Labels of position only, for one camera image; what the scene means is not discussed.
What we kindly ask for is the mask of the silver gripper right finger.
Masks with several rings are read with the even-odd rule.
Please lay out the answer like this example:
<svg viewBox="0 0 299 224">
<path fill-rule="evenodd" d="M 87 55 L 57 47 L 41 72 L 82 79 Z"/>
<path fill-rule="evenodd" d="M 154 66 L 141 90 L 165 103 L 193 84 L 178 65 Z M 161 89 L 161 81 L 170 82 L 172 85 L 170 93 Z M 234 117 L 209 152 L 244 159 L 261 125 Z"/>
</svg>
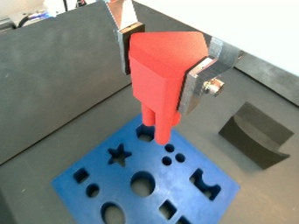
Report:
<svg viewBox="0 0 299 224">
<path fill-rule="evenodd" d="M 217 77 L 234 66 L 241 53 L 233 45 L 214 37 L 210 38 L 208 56 L 186 70 L 184 75 L 177 103 L 177 111 L 181 115 L 186 115 L 196 108 L 202 95 L 220 94 L 224 83 Z"/>
</svg>

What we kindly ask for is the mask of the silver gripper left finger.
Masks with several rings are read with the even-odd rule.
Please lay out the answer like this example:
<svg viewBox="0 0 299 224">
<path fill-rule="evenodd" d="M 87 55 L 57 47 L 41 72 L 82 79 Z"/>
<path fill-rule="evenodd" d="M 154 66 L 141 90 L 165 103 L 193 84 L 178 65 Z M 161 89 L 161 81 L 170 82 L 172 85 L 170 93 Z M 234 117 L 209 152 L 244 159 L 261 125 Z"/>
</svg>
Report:
<svg viewBox="0 0 299 224">
<path fill-rule="evenodd" d="M 120 51 L 121 71 L 125 75 L 129 75 L 129 39 L 134 33 L 145 30 L 145 25 L 137 21 L 132 0 L 103 0 L 103 2 L 116 24 L 116 41 Z"/>
</svg>

